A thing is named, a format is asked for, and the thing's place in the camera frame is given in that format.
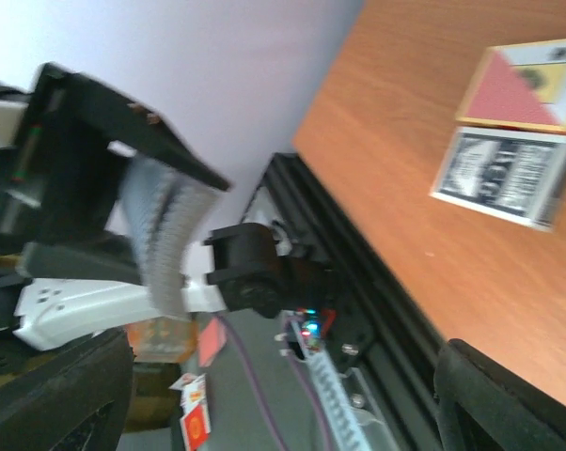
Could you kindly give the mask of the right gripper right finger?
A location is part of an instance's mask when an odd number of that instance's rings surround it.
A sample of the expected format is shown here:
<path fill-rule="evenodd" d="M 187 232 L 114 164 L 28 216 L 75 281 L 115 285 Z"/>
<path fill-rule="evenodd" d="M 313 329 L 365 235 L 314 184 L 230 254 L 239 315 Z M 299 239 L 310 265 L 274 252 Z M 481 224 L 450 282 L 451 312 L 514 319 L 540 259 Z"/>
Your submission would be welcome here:
<path fill-rule="evenodd" d="M 566 406 L 461 339 L 434 372 L 446 450 L 566 450 Z"/>

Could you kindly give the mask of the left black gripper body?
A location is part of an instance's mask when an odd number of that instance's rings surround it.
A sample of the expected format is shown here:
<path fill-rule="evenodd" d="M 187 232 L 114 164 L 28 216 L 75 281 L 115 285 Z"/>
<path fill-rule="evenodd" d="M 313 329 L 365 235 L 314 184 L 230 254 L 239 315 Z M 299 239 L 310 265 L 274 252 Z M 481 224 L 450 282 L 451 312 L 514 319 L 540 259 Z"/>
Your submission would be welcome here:
<path fill-rule="evenodd" d="M 24 277 L 134 282 L 129 240 L 105 226 L 129 160 L 84 118 L 88 79 L 42 74 L 0 149 L 0 254 Z"/>

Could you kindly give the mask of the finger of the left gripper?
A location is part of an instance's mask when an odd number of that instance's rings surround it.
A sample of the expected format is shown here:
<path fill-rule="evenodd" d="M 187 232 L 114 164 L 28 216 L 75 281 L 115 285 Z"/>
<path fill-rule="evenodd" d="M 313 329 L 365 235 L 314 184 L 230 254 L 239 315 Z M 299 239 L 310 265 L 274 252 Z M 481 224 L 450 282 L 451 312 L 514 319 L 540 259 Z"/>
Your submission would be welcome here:
<path fill-rule="evenodd" d="M 82 72 L 55 63 L 39 67 L 28 119 L 57 148 L 120 143 L 218 191 L 230 182 L 200 160 L 159 113 Z"/>

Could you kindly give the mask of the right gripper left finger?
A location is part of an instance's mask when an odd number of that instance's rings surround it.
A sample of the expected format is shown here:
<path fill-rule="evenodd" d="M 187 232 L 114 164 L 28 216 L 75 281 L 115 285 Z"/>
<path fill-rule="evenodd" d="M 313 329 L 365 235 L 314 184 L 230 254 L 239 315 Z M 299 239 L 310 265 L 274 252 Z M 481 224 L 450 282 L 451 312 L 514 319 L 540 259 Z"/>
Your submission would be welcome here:
<path fill-rule="evenodd" d="M 110 329 L 0 387 L 0 450 L 114 450 L 133 390 L 126 334 Z"/>

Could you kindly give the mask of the grey card deck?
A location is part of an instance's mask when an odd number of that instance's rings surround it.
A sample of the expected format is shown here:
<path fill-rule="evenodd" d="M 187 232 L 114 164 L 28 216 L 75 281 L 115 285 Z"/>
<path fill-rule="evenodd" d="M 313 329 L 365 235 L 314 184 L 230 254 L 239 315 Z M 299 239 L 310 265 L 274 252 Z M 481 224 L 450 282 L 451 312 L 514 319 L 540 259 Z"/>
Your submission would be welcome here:
<path fill-rule="evenodd" d="M 119 188 L 134 257 L 152 305 L 184 319 L 181 261 L 219 193 L 148 157 L 131 158 Z"/>

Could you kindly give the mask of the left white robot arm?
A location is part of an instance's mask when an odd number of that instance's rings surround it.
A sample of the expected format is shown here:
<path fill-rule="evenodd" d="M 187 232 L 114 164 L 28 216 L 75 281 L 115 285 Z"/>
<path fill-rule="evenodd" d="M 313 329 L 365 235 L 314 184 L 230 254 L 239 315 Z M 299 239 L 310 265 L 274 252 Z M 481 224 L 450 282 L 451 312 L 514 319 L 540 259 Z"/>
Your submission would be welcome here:
<path fill-rule="evenodd" d="M 194 236 L 229 181 L 161 115 L 47 63 L 31 92 L 0 83 L 0 349 L 30 354 L 139 321 L 289 310 L 315 339 L 340 284 L 282 256 L 273 230 Z"/>

